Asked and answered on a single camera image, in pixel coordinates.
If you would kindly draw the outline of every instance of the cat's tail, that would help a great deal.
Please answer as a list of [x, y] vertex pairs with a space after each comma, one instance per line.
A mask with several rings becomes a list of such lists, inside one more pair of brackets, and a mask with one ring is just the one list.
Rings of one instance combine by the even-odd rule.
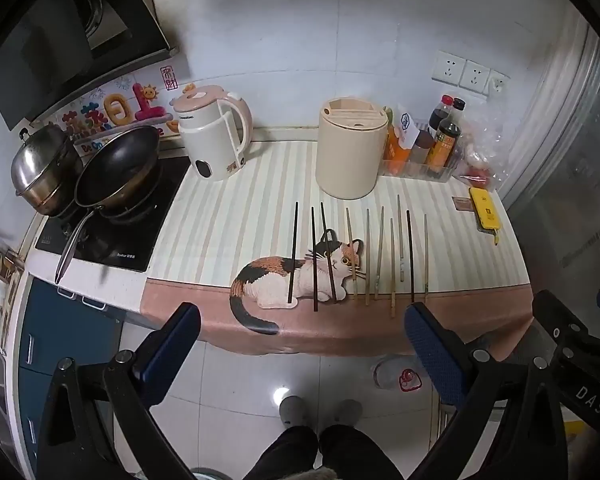
[[280, 331], [280, 327], [273, 322], [264, 321], [263, 319], [259, 319], [249, 314], [242, 304], [243, 295], [244, 282], [235, 279], [229, 295], [229, 305], [231, 306], [231, 312], [234, 314], [235, 319], [249, 330], [253, 330], [259, 334], [276, 335]]

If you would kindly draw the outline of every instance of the white kettle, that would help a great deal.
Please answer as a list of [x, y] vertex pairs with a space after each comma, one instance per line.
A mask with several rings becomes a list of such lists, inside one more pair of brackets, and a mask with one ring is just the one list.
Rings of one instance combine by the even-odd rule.
[[[242, 141], [232, 109], [242, 122]], [[201, 86], [174, 100], [173, 110], [179, 115], [180, 136], [200, 178], [224, 180], [244, 166], [253, 119], [243, 99], [216, 85]]]

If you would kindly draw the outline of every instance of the yellow phone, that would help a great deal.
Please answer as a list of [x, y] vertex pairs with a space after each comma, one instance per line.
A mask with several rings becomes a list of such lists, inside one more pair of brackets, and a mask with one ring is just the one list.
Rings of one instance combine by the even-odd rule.
[[502, 228], [498, 213], [493, 205], [493, 200], [489, 192], [485, 189], [477, 187], [469, 188], [469, 195], [474, 202], [475, 212], [478, 215], [478, 222], [483, 229], [494, 231], [495, 244], [498, 244], [498, 231]]

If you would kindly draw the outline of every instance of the cabinet handle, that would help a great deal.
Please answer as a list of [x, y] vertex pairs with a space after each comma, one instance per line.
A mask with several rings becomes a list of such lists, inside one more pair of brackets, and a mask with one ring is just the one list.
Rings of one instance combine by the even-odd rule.
[[27, 352], [27, 364], [33, 363], [33, 336], [29, 334], [29, 352]]
[[58, 294], [68, 300], [75, 300], [75, 292], [71, 292], [70, 290], [64, 290], [64, 288], [58, 287]]
[[33, 429], [33, 420], [27, 417], [27, 421], [29, 422], [29, 433], [31, 433], [31, 443], [36, 445], [36, 430]]
[[82, 297], [82, 304], [85, 304], [86, 306], [90, 306], [91, 308], [95, 308], [96, 310], [106, 310], [106, 308], [107, 308], [106, 303], [103, 303], [102, 306], [98, 306], [97, 304], [89, 303], [89, 300], [87, 298], [85, 298], [84, 296]]

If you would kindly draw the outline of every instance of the tile floor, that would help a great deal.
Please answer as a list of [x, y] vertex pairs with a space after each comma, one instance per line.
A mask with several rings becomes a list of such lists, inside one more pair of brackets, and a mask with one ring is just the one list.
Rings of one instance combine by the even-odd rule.
[[[150, 331], [126, 323], [120, 348], [135, 350]], [[283, 431], [278, 403], [288, 395], [306, 399], [315, 420], [340, 400], [363, 405], [357, 426], [394, 461], [406, 478], [429, 449], [431, 384], [401, 394], [378, 390], [371, 367], [378, 358], [307, 354], [244, 356], [196, 342], [168, 396], [151, 408], [154, 419], [184, 462], [240, 480]], [[137, 472], [120, 428], [115, 444], [126, 470]]]

